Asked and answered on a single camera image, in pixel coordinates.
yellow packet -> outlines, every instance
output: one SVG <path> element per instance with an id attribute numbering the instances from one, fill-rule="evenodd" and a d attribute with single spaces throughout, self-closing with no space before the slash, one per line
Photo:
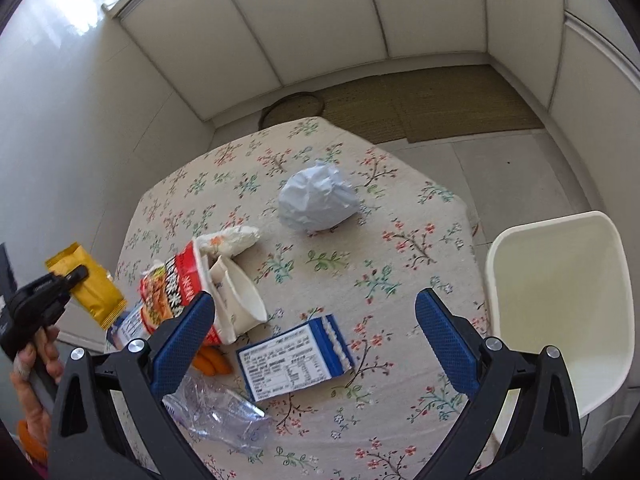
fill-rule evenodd
<path id="1" fill-rule="evenodd" d="M 46 261 L 49 272 L 66 276 L 78 265 L 84 265 L 89 276 L 71 289 L 71 294 L 91 314 L 103 330 L 107 330 L 120 315 L 127 301 L 113 285 L 104 270 L 82 245 L 74 242 L 64 251 Z"/>

white trash bin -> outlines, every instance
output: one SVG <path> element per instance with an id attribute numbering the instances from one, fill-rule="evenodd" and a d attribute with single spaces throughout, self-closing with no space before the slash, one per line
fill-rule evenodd
<path id="1" fill-rule="evenodd" d="M 509 348 L 562 352 L 578 416 L 622 386 L 634 354 L 631 282 L 620 235 L 590 211 L 512 227 L 486 259 L 491 333 Z M 502 441 L 517 400 L 507 396 L 494 435 Z"/>

table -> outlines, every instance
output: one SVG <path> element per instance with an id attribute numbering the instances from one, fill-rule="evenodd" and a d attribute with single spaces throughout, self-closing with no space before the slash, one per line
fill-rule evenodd
<path id="1" fill-rule="evenodd" d="M 360 197 L 359 214 L 313 235 L 284 227 L 277 195 L 315 159 L 337 164 Z M 193 236 L 247 224 L 261 239 L 235 258 L 257 284 L 270 321 L 232 345 L 257 342 L 333 313 L 356 368 L 260 405 L 274 420 L 262 452 L 245 456 L 193 438 L 219 479 L 411 479 L 465 404 L 419 329 L 415 296 L 431 286 L 449 309 L 487 330 L 484 293 L 464 203 L 387 152 L 321 118 L 279 124 L 200 156 L 147 192 L 115 273 L 129 301 L 140 272 Z M 240 377 L 225 378 L 239 390 Z M 118 402 L 127 434 L 132 430 Z M 132 436 L 134 451 L 150 465 Z M 489 444 L 477 467 L 491 462 Z"/>

human hand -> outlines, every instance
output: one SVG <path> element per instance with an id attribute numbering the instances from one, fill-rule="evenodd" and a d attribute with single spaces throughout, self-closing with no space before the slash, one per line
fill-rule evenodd
<path id="1" fill-rule="evenodd" d="M 34 343 L 28 343 L 20 350 L 14 359 L 14 371 L 11 373 L 11 382 L 18 395 L 18 401 L 24 412 L 27 430 L 29 434 L 47 446 L 51 430 L 51 417 L 43 409 L 38 397 L 29 383 L 29 373 L 36 361 L 36 355 L 40 356 L 47 367 L 47 372 L 56 381 L 60 382 L 64 372 L 60 356 L 54 341 L 58 337 L 59 329 L 50 326 L 46 330 L 40 329 L 34 336 Z"/>

brown rug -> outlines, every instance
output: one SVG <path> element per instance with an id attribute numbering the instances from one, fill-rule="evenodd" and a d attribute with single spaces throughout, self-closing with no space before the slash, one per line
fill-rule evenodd
<path id="1" fill-rule="evenodd" d="M 325 100 L 325 119 L 374 144 L 543 127 L 513 87 L 488 65 L 371 76 L 316 93 Z M 285 102 L 269 113 L 264 126 L 313 115 L 317 107 L 309 97 Z"/>

